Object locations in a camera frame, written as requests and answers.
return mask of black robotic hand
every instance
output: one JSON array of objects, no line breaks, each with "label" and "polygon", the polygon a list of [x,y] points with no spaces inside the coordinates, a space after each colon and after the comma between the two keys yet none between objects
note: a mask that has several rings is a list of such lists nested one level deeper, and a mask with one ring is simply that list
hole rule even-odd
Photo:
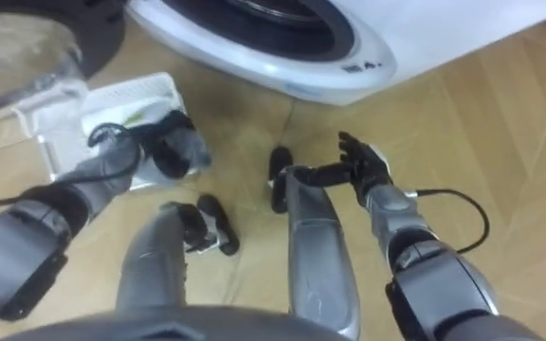
[{"label": "black robotic hand", "polygon": [[340,161],[351,166],[351,184],[357,201],[366,205],[366,195],[377,185],[392,184],[387,162],[371,146],[345,132],[338,133]]}]

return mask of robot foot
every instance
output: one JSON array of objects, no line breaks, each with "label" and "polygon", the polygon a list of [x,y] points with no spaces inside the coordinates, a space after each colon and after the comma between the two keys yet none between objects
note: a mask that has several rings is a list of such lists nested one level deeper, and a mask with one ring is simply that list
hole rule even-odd
[{"label": "robot foot", "polygon": [[194,245],[188,252],[203,253],[218,247],[227,256],[235,255],[240,247],[239,238],[218,199],[211,194],[203,194],[197,200],[197,209],[208,233],[201,243]]},{"label": "robot foot", "polygon": [[275,213],[288,211],[285,202],[285,168],[292,166],[292,153],[286,147],[280,146],[271,152],[269,159],[269,186],[273,188],[271,194],[271,209]]}]

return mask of black cable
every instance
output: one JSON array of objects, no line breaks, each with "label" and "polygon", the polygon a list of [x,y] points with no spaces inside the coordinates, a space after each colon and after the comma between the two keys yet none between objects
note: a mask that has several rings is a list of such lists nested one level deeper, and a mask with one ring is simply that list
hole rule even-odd
[{"label": "black cable", "polygon": [[[141,150],[140,150],[140,144],[136,141],[135,137],[132,135],[132,133],[125,128],[124,126],[117,124],[117,123],[102,123],[98,127],[94,128],[92,133],[90,133],[90,136],[87,138],[87,146],[92,148],[99,143],[101,143],[105,137],[107,137],[106,129],[115,129],[119,131],[119,135],[127,135],[130,138],[133,139],[136,145],[136,153],[135,157],[132,160],[132,163],[126,167],[123,170],[120,170],[118,172],[112,173],[112,174],[106,174],[106,175],[96,175],[96,176],[84,176],[80,178],[75,179],[68,179],[63,181],[58,181],[50,184],[51,186],[68,186],[68,185],[77,185],[77,184],[85,184],[90,182],[98,182],[98,181],[108,181],[112,179],[117,179],[124,176],[133,175],[137,169],[138,166],[140,166],[140,159],[141,159]],[[13,197],[13,198],[6,198],[6,199],[0,199],[0,206],[9,206],[15,204],[20,197]]]},{"label": "black cable", "polygon": [[450,188],[417,189],[416,194],[419,197],[429,196],[429,195],[437,195],[437,194],[455,195],[455,196],[458,196],[458,197],[462,198],[463,200],[467,201],[469,204],[471,204],[473,207],[475,207],[478,210],[478,212],[482,216],[482,220],[483,220],[482,235],[476,241],[474,241],[472,244],[470,244],[470,245],[468,245],[466,247],[463,247],[463,248],[457,250],[456,252],[458,252],[460,254],[464,254],[464,253],[467,253],[469,251],[472,251],[472,250],[480,247],[488,239],[488,237],[490,236],[490,220],[488,219],[488,215],[485,213],[485,210],[483,209],[483,207],[477,201],[475,201],[473,198],[471,198],[470,196],[468,196],[468,195],[466,195],[466,194],[464,194],[462,192],[459,192],[456,189],[450,189]]}]

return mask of white appliance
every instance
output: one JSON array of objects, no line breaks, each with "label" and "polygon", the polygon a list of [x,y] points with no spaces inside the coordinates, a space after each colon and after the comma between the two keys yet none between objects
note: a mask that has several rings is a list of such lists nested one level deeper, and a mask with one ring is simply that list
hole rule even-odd
[{"label": "white appliance", "polygon": [[172,49],[346,105],[546,19],[540,0],[132,0]]}]

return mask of gray robot arm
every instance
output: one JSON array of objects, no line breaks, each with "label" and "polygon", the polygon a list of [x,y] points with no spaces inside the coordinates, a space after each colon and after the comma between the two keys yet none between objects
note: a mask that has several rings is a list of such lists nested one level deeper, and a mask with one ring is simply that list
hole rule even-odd
[{"label": "gray robot arm", "polygon": [[387,297],[407,340],[542,340],[499,316],[489,282],[437,238],[414,199],[391,184],[370,188],[365,199],[373,234],[393,274]]},{"label": "gray robot arm", "polygon": [[29,189],[0,213],[1,319],[23,318],[46,294],[66,263],[67,246],[130,187],[139,157],[130,136],[113,137],[100,145],[99,156]]}]

